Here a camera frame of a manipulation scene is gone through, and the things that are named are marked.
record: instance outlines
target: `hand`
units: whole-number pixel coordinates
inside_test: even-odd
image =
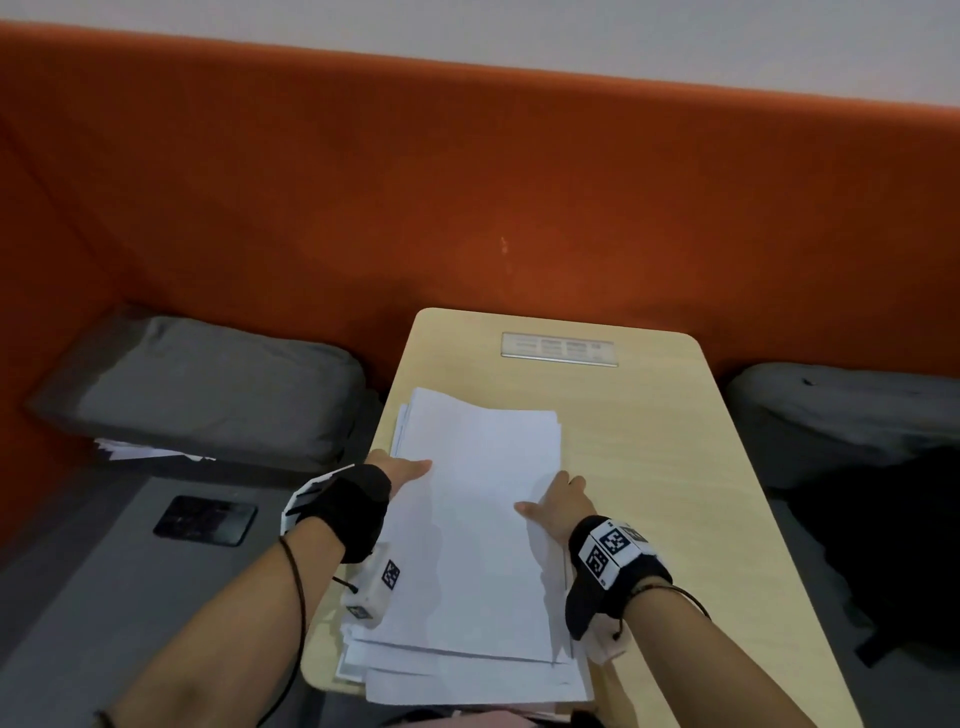
[[[566,547],[577,523],[587,516],[596,515],[596,508],[584,493],[586,487],[587,481],[581,475],[570,480],[567,471],[560,471],[540,503],[522,500],[514,503],[514,508],[524,518],[539,523],[561,546]]]
[[[390,500],[396,497],[400,488],[423,477],[433,465],[432,460],[404,460],[402,457],[391,457],[386,450],[371,450],[367,455],[366,463],[375,465],[383,474],[390,478]]]

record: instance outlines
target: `black phone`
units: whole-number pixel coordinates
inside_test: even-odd
[[[256,506],[252,503],[177,496],[154,526],[154,535],[216,546],[240,546],[254,516]]]

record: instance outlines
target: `desk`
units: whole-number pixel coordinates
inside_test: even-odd
[[[504,331],[613,341],[616,368],[500,355]],[[600,513],[629,522],[677,583],[822,726],[861,726],[700,346],[685,334],[499,316],[420,312],[373,441],[389,450],[414,387],[483,407],[556,410],[564,468],[587,479]],[[300,664],[316,688],[360,693],[333,677],[340,593],[317,610]],[[676,721],[635,644],[594,671],[615,725]]]

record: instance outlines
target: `black bag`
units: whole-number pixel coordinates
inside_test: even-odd
[[[846,468],[777,490],[825,548],[874,623],[867,667],[907,642],[960,649],[960,449],[886,468]]]

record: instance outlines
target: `metal plate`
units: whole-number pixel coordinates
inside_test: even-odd
[[[613,341],[567,339],[561,336],[504,331],[500,354],[513,359],[540,359],[564,364],[593,364],[599,367],[616,366]]]

